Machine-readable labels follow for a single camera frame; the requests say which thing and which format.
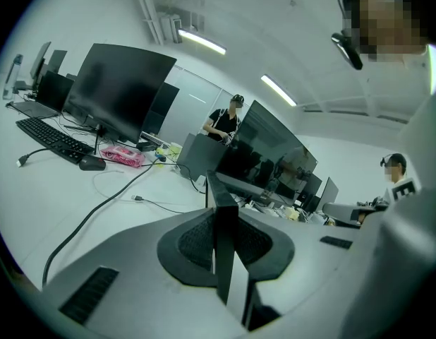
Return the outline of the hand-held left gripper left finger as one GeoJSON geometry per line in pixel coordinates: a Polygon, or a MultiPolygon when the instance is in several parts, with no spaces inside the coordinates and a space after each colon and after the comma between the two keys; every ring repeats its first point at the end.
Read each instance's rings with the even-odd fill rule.
{"type": "Polygon", "coordinates": [[[62,338],[238,338],[247,333],[214,287],[192,287],[159,262],[169,231],[212,217],[201,209],[114,234],[57,273],[42,291],[62,338]]]}

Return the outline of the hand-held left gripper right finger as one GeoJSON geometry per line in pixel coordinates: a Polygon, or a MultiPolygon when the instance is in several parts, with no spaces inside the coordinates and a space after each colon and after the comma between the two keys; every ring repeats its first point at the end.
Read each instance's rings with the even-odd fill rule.
{"type": "Polygon", "coordinates": [[[353,242],[359,234],[357,229],[296,222],[250,209],[239,214],[283,232],[293,242],[294,255],[284,272],[276,280],[256,284],[262,303],[279,314],[291,311],[318,290],[349,252],[320,239],[330,236],[353,242]]]}

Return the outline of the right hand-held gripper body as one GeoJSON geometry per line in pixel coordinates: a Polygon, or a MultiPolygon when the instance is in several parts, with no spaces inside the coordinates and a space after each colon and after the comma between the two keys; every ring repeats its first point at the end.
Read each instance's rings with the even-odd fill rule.
{"type": "Polygon", "coordinates": [[[360,216],[366,218],[372,213],[383,212],[397,201],[417,193],[417,186],[412,178],[402,179],[390,189],[384,196],[378,196],[368,205],[344,205],[339,203],[326,203],[322,212],[331,217],[336,225],[356,226],[361,225],[360,216]]]}

